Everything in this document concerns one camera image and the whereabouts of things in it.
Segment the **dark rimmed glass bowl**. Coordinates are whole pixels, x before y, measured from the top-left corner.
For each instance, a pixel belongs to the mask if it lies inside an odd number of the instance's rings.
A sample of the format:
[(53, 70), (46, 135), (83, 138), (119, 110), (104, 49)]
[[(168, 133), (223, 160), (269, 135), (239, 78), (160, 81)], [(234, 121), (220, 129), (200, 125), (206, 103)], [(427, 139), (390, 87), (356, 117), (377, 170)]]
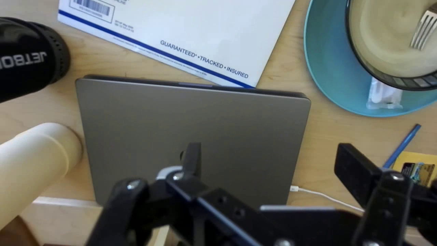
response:
[(420, 51), (410, 47), (424, 12), (437, 0), (348, 0), (345, 24), (362, 67), (386, 85), (437, 90), (437, 28)]

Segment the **silver fork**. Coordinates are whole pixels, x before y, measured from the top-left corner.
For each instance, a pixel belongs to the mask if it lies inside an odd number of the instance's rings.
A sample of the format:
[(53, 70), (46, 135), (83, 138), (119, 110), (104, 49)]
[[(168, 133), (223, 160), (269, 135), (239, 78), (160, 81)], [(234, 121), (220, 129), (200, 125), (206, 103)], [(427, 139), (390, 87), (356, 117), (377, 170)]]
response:
[(436, 28), (437, 3), (430, 6), (422, 15), (409, 46), (413, 49), (423, 50)]

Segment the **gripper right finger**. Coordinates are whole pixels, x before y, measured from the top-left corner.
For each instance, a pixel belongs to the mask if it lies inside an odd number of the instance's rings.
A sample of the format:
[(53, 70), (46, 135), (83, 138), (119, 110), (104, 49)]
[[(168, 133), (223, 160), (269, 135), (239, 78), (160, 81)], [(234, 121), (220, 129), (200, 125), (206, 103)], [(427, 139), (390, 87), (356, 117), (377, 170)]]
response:
[(354, 246), (406, 246), (407, 226), (437, 246), (437, 179), (430, 187), (383, 170), (350, 143), (340, 143), (334, 173), (364, 209)]

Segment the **grey laptop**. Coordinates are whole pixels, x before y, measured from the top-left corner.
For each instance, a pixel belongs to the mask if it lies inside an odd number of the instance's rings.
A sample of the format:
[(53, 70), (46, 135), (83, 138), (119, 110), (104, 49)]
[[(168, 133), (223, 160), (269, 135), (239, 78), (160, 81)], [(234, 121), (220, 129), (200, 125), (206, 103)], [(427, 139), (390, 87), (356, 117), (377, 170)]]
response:
[(75, 82), (95, 199), (182, 164), (201, 143), (201, 178), (248, 205), (285, 205), (311, 101), (303, 93), (87, 75)]

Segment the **black insulated bottle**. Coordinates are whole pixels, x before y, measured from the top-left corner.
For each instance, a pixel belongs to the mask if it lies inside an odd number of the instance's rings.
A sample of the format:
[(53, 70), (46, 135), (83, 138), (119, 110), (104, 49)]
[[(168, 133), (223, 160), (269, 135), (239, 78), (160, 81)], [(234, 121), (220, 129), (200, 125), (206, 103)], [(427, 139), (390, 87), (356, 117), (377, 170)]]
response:
[(70, 50), (54, 29), (0, 17), (0, 103), (56, 83), (70, 65)]

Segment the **white mailing envelope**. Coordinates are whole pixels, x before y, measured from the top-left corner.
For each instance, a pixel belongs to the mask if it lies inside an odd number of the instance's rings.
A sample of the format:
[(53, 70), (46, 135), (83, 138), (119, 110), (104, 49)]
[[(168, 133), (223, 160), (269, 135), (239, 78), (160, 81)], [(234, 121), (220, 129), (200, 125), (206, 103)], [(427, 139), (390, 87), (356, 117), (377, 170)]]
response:
[(60, 22), (222, 86), (255, 88), (296, 0), (59, 0)]

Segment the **cream cylindrical tube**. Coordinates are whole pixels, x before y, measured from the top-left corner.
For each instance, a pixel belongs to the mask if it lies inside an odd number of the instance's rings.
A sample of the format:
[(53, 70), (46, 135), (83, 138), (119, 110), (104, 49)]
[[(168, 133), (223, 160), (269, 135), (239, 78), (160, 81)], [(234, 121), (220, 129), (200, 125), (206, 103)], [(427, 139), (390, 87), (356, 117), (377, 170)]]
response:
[(0, 144), (0, 230), (82, 159), (80, 138), (43, 123)]

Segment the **teal plate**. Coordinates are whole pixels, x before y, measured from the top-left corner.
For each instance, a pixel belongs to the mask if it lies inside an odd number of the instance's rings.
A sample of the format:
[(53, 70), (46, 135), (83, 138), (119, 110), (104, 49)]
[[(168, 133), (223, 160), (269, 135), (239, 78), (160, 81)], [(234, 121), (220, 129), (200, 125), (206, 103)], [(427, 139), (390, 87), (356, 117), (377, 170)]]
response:
[(401, 109), (367, 108), (371, 75), (356, 59), (348, 41), (348, 0), (311, 0), (304, 27), (304, 52), (312, 79), (334, 104), (374, 118), (396, 117), (437, 104), (437, 90), (404, 91)]

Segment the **yellow card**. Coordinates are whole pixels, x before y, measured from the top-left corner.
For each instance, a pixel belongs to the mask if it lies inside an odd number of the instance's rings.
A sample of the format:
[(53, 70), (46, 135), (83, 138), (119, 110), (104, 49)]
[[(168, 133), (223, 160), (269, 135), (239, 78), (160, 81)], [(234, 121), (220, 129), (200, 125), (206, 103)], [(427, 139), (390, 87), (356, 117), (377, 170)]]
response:
[(416, 184), (430, 187), (437, 178), (437, 155), (403, 151), (392, 169), (406, 175)]

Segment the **blue pen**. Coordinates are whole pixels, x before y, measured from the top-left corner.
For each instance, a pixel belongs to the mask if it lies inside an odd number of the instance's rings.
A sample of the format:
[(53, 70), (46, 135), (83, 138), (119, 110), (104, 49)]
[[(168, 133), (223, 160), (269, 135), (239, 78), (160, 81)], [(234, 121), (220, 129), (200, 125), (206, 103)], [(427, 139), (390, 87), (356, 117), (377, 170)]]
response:
[(391, 166), (395, 163), (395, 160), (406, 149), (406, 147), (409, 145), (409, 143), (412, 141), (412, 139), (415, 137), (415, 135), (417, 134), (417, 132), (420, 130), (421, 127), (422, 126), (420, 124), (416, 124), (411, 129), (411, 131), (409, 131), (409, 133), (404, 137), (404, 139), (401, 141), (401, 143), (395, 149), (395, 151), (386, 160), (386, 162), (382, 166), (383, 169), (390, 169), (391, 168)]

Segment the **clear plastic packet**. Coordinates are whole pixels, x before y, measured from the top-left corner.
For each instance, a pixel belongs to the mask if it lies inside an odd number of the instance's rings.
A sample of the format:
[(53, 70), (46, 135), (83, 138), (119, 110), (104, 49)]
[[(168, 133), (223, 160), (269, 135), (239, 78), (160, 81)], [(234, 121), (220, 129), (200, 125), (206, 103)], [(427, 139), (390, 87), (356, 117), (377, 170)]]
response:
[(402, 95), (403, 90), (388, 86), (372, 77), (366, 108), (369, 110), (402, 109)]

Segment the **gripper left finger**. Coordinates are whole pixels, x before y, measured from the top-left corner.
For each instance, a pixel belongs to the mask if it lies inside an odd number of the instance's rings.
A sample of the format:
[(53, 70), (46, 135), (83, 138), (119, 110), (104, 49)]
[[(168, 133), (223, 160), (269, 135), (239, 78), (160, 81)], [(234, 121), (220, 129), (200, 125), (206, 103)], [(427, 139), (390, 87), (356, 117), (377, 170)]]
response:
[(189, 246), (273, 246), (261, 213), (200, 180), (201, 144), (189, 143), (181, 171), (152, 184), (117, 182), (86, 246), (146, 246), (155, 228), (170, 226)]

